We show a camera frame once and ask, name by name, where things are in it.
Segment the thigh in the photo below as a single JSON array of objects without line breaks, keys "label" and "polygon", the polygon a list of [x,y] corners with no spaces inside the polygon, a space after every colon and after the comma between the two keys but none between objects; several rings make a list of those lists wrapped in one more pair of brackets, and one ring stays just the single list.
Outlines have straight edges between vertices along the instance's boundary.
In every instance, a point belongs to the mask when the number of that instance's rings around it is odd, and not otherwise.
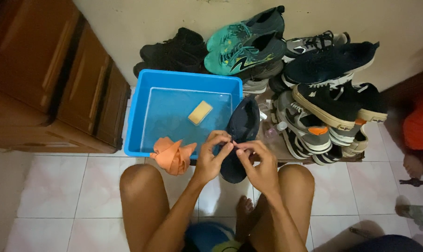
[{"label": "thigh", "polygon": [[120,195],[130,252],[142,251],[169,212],[160,172],[149,164],[130,166],[121,175]]},{"label": "thigh", "polygon": [[[278,173],[283,205],[291,214],[304,243],[310,225],[314,196],[314,178],[311,172],[298,164],[287,164]],[[250,233],[249,241],[258,252],[274,251],[274,226],[267,200],[261,195],[257,208],[263,210],[259,222]]]}]

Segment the green sneaker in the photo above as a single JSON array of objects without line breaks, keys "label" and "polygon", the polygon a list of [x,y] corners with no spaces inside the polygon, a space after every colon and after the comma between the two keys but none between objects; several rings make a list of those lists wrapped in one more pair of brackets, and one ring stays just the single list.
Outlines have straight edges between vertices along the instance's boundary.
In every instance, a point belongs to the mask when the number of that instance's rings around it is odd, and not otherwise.
[{"label": "green sneaker", "polygon": [[285,20],[282,13],[285,7],[280,5],[263,11],[252,18],[222,27],[207,41],[207,50],[220,50],[221,54],[230,52],[239,43],[246,43],[253,36],[261,36],[273,32],[283,36]]},{"label": "green sneaker", "polygon": [[205,68],[217,75],[232,75],[271,60],[280,60],[287,50],[286,42],[271,33],[246,44],[239,43],[231,52],[209,53],[204,59]]}]

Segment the cabinet drawer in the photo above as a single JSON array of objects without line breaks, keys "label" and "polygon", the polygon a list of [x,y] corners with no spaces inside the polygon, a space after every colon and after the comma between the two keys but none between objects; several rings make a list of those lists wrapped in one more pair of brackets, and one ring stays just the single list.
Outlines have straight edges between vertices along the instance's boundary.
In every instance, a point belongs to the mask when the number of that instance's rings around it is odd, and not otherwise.
[{"label": "cabinet drawer", "polygon": [[0,90],[46,113],[78,17],[71,0],[5,0]]},{"label": "cabinet drawer", "polygon": [[63,91],[57,118],[91,134],[97,116],[109,55],[86,24]]},{"label": "cabinet drawer", "polygon": [[107,85],[107,92],[101,104],[102,111],[96,137],[112,146],[119,147],[130,87],[115,63]]}]

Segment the water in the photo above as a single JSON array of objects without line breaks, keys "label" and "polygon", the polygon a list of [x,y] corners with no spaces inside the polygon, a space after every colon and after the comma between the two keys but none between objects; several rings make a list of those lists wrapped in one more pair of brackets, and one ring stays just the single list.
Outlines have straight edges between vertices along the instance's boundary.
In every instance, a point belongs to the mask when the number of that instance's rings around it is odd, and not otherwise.
[{"label": "water", "polygon": [[[193,155],[197,155],[212,130],[225,130],[233,111],[231,99],[231,94],[151,88],[141,150],[153,152],[155,142],[160,137],[168,136],[174,142],[183,140],[182,146],[197,143],[193,152]],[[188,116],[203,100],[213,109],[199,125],[195,125]]]}]

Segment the sponge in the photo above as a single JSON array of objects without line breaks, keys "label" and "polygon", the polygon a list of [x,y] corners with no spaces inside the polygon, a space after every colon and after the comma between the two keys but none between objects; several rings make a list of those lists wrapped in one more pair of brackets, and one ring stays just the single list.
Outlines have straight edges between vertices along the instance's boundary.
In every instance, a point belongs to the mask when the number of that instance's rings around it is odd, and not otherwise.
[{"label": "sponge", "polygon": [[188,119],[198,125],[212,109],[213,107],[210,106],[210,104],[205,101],[201,101],[201,103],[188,116]]}]

